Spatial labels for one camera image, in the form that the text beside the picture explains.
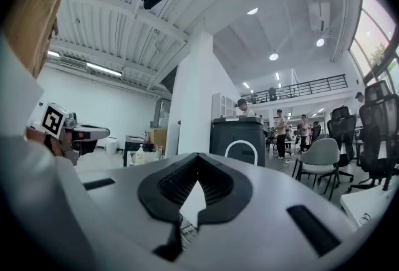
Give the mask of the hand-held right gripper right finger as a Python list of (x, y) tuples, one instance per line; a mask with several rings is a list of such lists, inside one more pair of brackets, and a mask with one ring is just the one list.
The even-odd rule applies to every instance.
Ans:
[(200, 154), (249, 181), (252, 194), (231, 221), (200, 226), (200, 269), (338, 269), (353, 253), (355, 227), (333, 204), (290, 176)]

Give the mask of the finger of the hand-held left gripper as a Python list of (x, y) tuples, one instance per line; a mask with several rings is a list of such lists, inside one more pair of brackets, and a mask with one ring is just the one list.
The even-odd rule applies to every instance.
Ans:
[(110, 135), (108, 128), (98, 126), (75, 126), (73, 128), (73, 150), (94, 151), (98, 140)]

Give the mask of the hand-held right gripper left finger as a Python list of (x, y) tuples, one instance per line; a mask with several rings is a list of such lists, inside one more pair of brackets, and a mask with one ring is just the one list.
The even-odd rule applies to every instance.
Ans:
[(138, 197), (149, 175), (187, 158), (186, 154), (126, 168), (78, 173), (90, 204), (85, 230), (98, 269), (196, 269), (193, 244), (182, 248), (179, 226), (154, 219)]

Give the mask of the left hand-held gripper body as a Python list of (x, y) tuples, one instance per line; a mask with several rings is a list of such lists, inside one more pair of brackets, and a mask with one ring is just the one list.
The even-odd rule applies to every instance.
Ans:
[(67, 132), (72, 133), (76, 126), (75, 113), (68, 112), (56, 103), (47, 103), (41, 120), (41, 128), (46, 134), (58, 140), (63, 156), (74, 166), (77, 165), (79, 152), (72, 148), (72, 139), (68, 138)]

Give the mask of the person's left forearm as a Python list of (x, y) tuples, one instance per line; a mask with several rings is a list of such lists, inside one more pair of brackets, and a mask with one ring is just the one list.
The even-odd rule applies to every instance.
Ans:
[(28, 140), (36, 141), (43, 145), (46, 140), (46, 134), (31, 127), (27, 127), (26, 138)]

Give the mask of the person's left hand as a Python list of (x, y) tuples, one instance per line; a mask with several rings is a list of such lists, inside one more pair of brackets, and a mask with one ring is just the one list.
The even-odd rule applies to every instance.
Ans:
[(44, 144), (48, 147), (48, 149), (52, 151), (54, 156), (63, 157), (62, 147), (57, 138), (54, 138), (53, 136), (50, 135), (46, 135)]

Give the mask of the black table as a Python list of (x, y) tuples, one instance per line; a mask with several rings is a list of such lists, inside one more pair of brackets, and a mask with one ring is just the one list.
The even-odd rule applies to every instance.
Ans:
[(125, 148), (123, 150), (123, 167), (134, 166), (137, 164), (136, 155), (140, 148), (143, 150), (142, 164), (154, 161), (155, 150), (153, 144), (145, 143), (143, 138), (127, 135), (125, 137)]

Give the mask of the brown cardboard box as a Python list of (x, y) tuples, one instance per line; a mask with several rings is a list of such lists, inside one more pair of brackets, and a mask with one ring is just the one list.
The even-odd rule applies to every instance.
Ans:
[(163, 153), (166, 150), (167, 128), (150, 128), (150, 141), (154, 147), (161, 146)]

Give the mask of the grey padded chair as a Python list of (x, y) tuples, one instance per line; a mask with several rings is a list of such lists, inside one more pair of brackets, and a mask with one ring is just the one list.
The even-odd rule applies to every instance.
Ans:
[(313, 176), (314, 182), (312, 188), (317, 183), (317, 179), (329, 177), (325, 187), (325, 193), (328, 190), (331, 179), (333, 179), (329, 200), (331, 200), (338, 180), (337, 165), (340, 159), (340, 150), (337, 142), (332, 138), (322, 138), (316, 140), (310, 148), (302, 152), (295, 161), (292, 177), (301, 181), (303, 175)]

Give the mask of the white arched cupboard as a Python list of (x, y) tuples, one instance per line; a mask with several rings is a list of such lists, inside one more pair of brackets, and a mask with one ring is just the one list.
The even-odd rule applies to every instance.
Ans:
[(225, 118), (237, 115), (236, 102), (222, 93), (212, 95), (211, 119)]

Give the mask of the black mesh office chair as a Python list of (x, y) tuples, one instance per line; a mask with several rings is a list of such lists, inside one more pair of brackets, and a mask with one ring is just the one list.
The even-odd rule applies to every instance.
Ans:
[(350, 182), (353, 181), (354, 175), (343, 172), (340, 168), (350, 164), (355, 156), (353, 141), (356, 123), (356, 116), (350, 114), (347, 106), (334, 109), (331, 113), (331, 119), (327, 122), (329, 136), (337, 142), (340, 151), (339, 161), (335, 164), (335, 171), (337, 173), (336, 188), (340, 184), (340, 176), (348, 176)]
[(386, 81), (377, 81), (365, 88), (359, 112), (363, 149), (357, 151), (357, 166), (368, 173), (371, 183), (363, 181), (347, 191), (367, 190), (376, 184), (386, 191), (392, 176), (399, 177), (399, 95), (391, 93)]

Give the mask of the white desk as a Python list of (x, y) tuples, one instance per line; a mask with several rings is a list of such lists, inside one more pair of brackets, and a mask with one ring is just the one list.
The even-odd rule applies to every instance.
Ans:
[(398, 188), (399, 183), (394, 181), (389, 184), (386, 191), (383, 190), (383, 186), (377, 186), (368, 190), (344, 194), (340, 198), (340, 204), (350, 220), (357, 227), (362, 227), (363, 225), (359, 223), (360, 217), (366, 212), (370, 215), (371, 221), (381, 218)]

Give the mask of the white ceiling air conditioner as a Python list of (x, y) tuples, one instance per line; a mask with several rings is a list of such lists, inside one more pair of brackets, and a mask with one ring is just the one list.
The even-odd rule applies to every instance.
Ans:
[(312, 31), (325, 32), (330, 26), (330, 3), (313, 2), (309, 4), (309, 22)]

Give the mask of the large glass window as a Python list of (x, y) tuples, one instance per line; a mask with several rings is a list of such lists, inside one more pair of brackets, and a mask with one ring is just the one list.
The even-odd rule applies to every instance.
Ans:
[(399, 94), (399, 25), (377, 0), (361, 0), (349, 52), (365, 85), (384, 80)]

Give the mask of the white wall air vent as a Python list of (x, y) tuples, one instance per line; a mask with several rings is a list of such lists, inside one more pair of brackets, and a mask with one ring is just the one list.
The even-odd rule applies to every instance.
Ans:
[(62, 66), (68, 67), (68, 68), (72, 68), (72, 69), (76, 69), (76, 70), (83, 70), (86, 71), (87, 70), (87, 64), (81, 60), (77, 60), (77, 59), (73, 59), (70, 57), (64, 57), (61, 56), (60, 57), (60, 64)]

